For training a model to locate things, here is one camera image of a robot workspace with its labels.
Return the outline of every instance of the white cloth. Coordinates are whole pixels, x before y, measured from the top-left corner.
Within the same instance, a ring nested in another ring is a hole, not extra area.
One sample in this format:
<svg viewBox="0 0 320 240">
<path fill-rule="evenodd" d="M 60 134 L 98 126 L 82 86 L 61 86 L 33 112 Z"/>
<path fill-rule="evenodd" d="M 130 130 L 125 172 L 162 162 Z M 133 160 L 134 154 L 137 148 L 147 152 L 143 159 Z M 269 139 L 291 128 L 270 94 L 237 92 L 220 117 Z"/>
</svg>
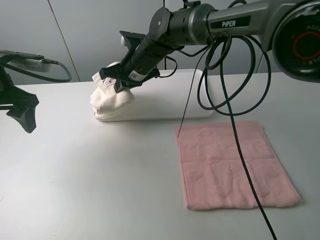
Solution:
<svg viewBox="0 0 320 240">
<path fill-rule="evenodd" d="M 92 76 L 92 79 L 97 88 L 90 96 L 90 104 L 97 120 L 103 121 L 120 115 L 128 109 L 135 99 L 129 88 L 124 88 L 121 92 L 116 93 L 114 88 L 116 80 L 113 78 L 108 77 L 103 80 L 97 72 Z"/>
</svg>

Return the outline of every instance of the pink towel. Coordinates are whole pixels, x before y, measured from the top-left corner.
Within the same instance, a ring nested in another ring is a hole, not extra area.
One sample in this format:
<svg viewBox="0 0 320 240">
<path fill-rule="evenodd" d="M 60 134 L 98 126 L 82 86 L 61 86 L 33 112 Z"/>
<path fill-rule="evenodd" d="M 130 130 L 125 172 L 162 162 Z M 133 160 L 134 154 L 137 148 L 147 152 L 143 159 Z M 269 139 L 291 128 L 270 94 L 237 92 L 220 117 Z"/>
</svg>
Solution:
<svg viewBox="0 0 320 240">
<path fill-rule="evenodd" d="M 255 121 L 237 122 L 236 128 L 262 206 L 288 207 L 300 203 L 301 198 L 271 148 L 264 128 Z M 178 146 L 188 209 L 258 206 L 239 157 L 231 123 L 183 126 Z"/>
</svg>

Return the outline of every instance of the folded towel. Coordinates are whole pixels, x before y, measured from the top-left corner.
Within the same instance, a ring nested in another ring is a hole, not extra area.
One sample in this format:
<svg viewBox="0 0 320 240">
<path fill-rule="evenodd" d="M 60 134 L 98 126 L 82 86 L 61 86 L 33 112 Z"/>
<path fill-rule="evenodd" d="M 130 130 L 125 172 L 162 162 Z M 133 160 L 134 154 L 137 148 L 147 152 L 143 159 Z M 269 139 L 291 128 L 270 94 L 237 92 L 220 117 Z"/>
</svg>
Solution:
<svg viewBox="0 0 320 240">
<path fill-rule="evenodd" d="M 90 96 L 90 104 L 92 105 L 94 116 L 97 120 L 103 121 L 113 118 L 125 112 L 130 104 L 134 101 L 134 95 L 129 88 L 124 88 L 116 93 L 116 80 L 112 78 L 101 79 L 99 72 L 92 76 L 97 88 Z"/>
<path fill-rule="evenodd" d="M 236 123 L 254 188 L 264 207 L 301 202 L 255 121 Z M 190 210 L 257 207 L 239 157 L 231 123 L 183 126 L 178 138 L 186 207 Z"/>
</svg>

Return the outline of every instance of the white table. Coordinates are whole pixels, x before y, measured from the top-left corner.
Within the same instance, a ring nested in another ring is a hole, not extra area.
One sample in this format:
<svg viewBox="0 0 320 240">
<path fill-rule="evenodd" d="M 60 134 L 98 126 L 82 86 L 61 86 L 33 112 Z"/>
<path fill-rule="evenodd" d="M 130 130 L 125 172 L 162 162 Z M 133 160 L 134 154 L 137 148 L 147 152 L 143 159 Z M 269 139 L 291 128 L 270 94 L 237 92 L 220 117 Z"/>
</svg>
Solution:
<svg viewBox="0 0 320 240">
<path fill-rule="evenodd" d="M 244 75 L 226 76 L 235 89 Z M 233 101 L 252 106 L 267 75 L 255 74 Z M 223 99 L 211 76 L 214 99 Z M 271 240 L 258 209 L 185 208 L 175 127 L 178 120 L 98 122 L 93 82 L 26 85 L 37 94 L 37 128 L 27 134 L 0 112 L 1 240 Z M 257 120 L 304 203 L 267 208 L 279 240 L 320 236 L 320 84 L 274 73 Z M 214 114 L 212 119 L 230 121 Z"/>
</svg>

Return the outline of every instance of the white tray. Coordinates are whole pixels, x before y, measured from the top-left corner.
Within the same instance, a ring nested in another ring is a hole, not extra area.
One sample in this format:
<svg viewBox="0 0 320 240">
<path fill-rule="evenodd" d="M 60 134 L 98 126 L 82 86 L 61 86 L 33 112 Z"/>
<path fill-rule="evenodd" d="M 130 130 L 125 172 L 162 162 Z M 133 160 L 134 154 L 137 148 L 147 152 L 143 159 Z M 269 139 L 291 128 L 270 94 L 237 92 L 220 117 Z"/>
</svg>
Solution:
<svg viewBox="0 0 320 240">
<path fill-rule="evenodd" d="M 128 120 L 168 120 L 181 119 L 190 90 L 194 69 L 177 70 L 171 77 L 153 78 L 142 86 L 131 89 L 135 100 L 130 109 L 113 118 L 103 121 L 128 121 Z M 161 76 L 169 75 L 172 70 L 161 70 Z M 201 70 L 194 76 L 192 91 L 185 113 L 186 119 L 208 118 L 212 111 L 202 109 L 197 101 L 197 88 Z M 201 96 L 205 96 L 205 85 L 201 86 Z M 208 100 L 201 99 L 206 106 Z"/>
</svg>

